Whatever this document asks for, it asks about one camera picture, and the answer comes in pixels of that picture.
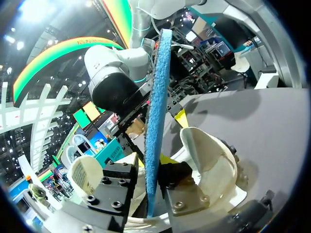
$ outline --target blue scouring pad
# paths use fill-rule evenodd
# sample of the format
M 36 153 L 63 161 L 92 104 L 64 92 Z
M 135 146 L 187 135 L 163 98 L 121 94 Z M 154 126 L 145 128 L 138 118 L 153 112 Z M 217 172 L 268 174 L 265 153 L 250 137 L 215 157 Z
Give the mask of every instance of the blue scouring pad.
M 164 118 L 167 105 L 167 88 L 170 77 L 172 31 L 163 29 L 155 57 L 153 84 L 150 93 L 150 108 L 145 134 L 146 191 L 148 197 L 148 217 L 153 216 L 157 172 L 163 138 Z

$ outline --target display screen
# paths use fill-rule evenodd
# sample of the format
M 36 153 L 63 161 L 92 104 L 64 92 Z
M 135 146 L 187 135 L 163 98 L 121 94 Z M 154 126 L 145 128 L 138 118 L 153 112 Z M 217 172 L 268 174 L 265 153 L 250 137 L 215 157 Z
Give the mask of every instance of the display screen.
M 101 115 L 91 101 L 83 106 L 83 110 L 85 111 L 85 113 L 87 114 L 88 118 L 90 118 L 91 121 L 94 121 L 97 117 Z
M 26 213 L 26 211 L 29 209 L 28 204 L 23 198 L 16 204 L 16 206 L 22 213 Z
M 82 109 L 75 112 L 73 116 L 82 129 L 84 129 L 91 123 Z
M 190 31 L 187 35 L 186 35 L 186 39 L 189 42 L 192 42 L 194 39 L 196 38 L 196 34 L 193 31 Z

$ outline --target white sticker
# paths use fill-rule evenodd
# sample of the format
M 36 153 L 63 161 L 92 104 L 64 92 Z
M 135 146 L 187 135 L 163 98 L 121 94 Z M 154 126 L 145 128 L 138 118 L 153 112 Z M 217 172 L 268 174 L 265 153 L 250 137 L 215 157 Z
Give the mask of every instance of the white sticker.
M 94 188 L 88 181 L 86 171 L 83 167 L 81 161 L 78 162 L 76 169 L 72 174 L 73 180 L 77 183 L 77 185 L 83 189 L 87 194 L 94 194 Z

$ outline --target colorful arch sign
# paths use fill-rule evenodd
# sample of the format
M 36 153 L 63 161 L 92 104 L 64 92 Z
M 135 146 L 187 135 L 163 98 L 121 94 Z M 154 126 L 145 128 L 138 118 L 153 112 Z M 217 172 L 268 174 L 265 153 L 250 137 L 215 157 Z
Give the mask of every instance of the colorful arch sign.
M 26 97 L 29 90 L 39 80 L 40 75 L 36 75 L 41 69 L 50 64 L 52 61 L 69 54 L 71 52 L 92 47 L 94 45 L 105 45 L 123 49 L 114 41 L 101 37 L 78 37 L 63 41 L 50 47 L 36 58 L 34 58 L 20 73 L 13 85 L 14 106 L 19 107 Z
M 110 20 L 128 49 L 132 34 L 132 12 L 127 0 L 102 0 Z

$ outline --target gray table surface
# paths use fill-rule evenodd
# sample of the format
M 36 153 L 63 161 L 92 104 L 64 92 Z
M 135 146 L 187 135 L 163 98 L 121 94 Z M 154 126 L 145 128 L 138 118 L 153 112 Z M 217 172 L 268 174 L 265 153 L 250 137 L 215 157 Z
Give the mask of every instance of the gray table surface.
M 248 200 L 272 190 L 274 210 L 286 203 L 304 162 L 309 138 L 307 89 L 268 88 L 187 96 L 184 106 L 190 126 L 234 145 L 248 176 Z M 167 114 L 162 152 L 181 147 L 180 126 Z M 134 141 L 144 152 L 143 135 Z

